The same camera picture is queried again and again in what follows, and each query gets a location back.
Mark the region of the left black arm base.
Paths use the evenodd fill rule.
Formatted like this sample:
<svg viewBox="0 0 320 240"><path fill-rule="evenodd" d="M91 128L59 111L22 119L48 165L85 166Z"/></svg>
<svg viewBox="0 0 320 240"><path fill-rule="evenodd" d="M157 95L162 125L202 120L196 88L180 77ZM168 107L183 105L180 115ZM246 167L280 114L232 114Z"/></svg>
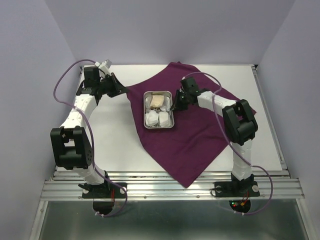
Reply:
<svg viewBox="0 0 320 240"><path fill-rule="evenodd" d="M104 179L98 181L89 181L83 184L79 183L78 187L82 189L83 199L125 198L125 192L121 187L115 186Z"/></svg>

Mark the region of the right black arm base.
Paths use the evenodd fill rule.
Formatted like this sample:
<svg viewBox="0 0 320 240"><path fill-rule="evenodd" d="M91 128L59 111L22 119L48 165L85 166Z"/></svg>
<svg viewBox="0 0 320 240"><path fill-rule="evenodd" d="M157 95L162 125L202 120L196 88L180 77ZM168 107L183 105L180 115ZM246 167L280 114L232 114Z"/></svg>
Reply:
<svg viewBox="0 0 320 240"><path fill-rule="evenodd" d="M260 191L255 176L251 174L248 178L238 180L231 174L230 181L214 182L214 187L210 194L217 198L240 198L240 197L259 197Z"/></svg>

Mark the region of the bagged beige gloves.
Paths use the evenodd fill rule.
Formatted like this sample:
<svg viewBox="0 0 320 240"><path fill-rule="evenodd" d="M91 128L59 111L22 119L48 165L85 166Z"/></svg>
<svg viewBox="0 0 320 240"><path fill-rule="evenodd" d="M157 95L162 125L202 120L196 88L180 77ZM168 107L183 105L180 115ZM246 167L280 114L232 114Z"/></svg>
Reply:
<svg viewBox="0 0 320 240"><path fill-rule="evenodd" d="M163 94L153 94L150 102L151 108L160 108L165 100L165 96Z"/></svg>

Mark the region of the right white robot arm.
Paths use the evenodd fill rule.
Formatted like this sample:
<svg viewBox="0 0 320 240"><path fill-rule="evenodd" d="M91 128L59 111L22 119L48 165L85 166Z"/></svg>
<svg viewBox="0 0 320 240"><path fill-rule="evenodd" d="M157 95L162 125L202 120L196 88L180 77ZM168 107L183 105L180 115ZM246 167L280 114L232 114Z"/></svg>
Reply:
<svg viewBox="0 0 320 240"><path fill-rule="evenodd" d="M214 196L218 198L258 197L260 191L252 171L252 141L258 131L258 124L248 101L231 100L219 95L223 89L211 91L200 89L193 77L183 77L181 87L176 91L171 109L184 111L189 105L212 111L218 121L222 135L233 151L233 167L230 181L216 181Z"/></svg>

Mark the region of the white gauze pad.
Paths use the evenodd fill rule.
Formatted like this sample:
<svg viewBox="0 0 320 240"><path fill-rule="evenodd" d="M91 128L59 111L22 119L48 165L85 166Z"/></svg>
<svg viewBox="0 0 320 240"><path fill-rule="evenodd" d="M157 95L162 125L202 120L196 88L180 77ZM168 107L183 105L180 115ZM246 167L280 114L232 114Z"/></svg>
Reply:
<svg viewBox="0 0 320 240"><path fill-rule="evenodd" d="M159 114L156 111L151 110L150 112L145 114L145 124L147 127L153 127L157 125L158 122L159 122Z"/></svg>
<svg viewBox="0 0 320 240"><path fill-rule="evenodd" d="M168 96L165 96L164 97L164 100L163 100L163 104L162 106L160 107L160 110L162 112L169 112L171 109L171 98L168 97Z"/></svg>
<svg viewBox="0 0 320 240"><path fill-rule="evenodd" d="M152 96L146 97L144 100L144 109L145 111L150 111L151 110L151 102L152 102Z"/></svg>
<svg viewBox="0 0 320 240"><path fill-rule="evenodd" d="M167 128L171 125L171 120L168 112L160 111L158 121L161 128Z"/></svg>

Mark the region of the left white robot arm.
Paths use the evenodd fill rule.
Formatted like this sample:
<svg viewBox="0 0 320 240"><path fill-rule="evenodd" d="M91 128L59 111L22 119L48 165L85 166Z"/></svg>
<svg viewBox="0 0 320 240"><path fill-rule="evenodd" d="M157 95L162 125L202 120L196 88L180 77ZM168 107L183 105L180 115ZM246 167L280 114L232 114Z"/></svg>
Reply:
<svg viewBox="0 0 320 240"><path fill-rule="evenodd" d="M85 183L79 187L84 198L107 198L115 188L119 188L122 195L126 193L125 183L112 183L108 173L95 163L89 118L102 96L112 98L127 91L105 64L85 66L66 120L50 132L55 164L83 178Z"/></svg>

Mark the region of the stainless steel instrument tray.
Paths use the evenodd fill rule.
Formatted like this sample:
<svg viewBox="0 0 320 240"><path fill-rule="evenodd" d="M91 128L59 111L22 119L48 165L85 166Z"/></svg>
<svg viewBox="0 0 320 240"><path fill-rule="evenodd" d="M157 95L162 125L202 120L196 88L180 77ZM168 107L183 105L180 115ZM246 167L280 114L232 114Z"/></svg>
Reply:
<svg viewBox="0 0 320 240"><path fill-rule="evenodd" d="M143 124L144 124L144 127L146 129L170 129L170 128L172 128L175 125L175 120L174 120L173 111L171 111L171 110L168 112L169 113L169 118L170 118L170 123L171 123L171 125L169 127L160 127L159 122L158 122L157 125L154 125L152 127L146 126L146 123L145 123L145 114L146 113L148 113L148 112L150 112L152 110L156 111L158 114L159 114L159 112L162 112L160 110L160 107L151 108L149 111L145 111L145 98L152 97L152 95L164 95L165 97L170 97L171 106L173 104L173 97L172 97L172 94L169 91L147 91L147 92L145 92L144 95L143 95Z"/></svg>

